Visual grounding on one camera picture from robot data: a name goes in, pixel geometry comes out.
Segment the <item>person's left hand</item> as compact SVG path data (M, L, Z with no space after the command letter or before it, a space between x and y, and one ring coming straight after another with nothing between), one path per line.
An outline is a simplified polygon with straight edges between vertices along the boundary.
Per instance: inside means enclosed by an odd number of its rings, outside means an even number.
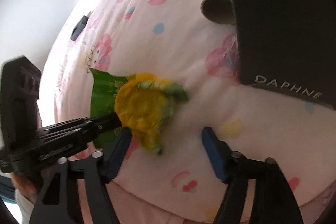
M11 181L15 189L17 189L21 195L27 198L31 203L36 203L38 198L37 189L28 178L12 173Z

